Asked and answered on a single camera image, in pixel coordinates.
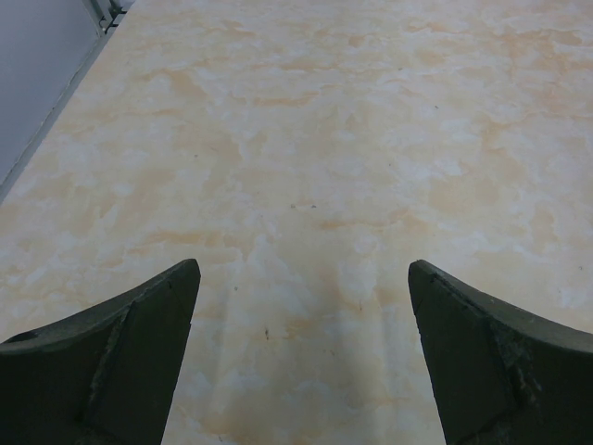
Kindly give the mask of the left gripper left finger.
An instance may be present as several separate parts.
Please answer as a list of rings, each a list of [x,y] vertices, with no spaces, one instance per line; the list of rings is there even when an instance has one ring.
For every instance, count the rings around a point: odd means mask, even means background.
[[[159,444],[200,284],[194,259],[1,344],[4,444]]]

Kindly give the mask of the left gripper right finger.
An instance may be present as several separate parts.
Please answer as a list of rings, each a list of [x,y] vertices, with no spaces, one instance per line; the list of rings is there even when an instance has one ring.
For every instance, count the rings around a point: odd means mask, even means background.
[[[410,265],[408,283],[446,443],[591,443],[591,334],[427,261]]]

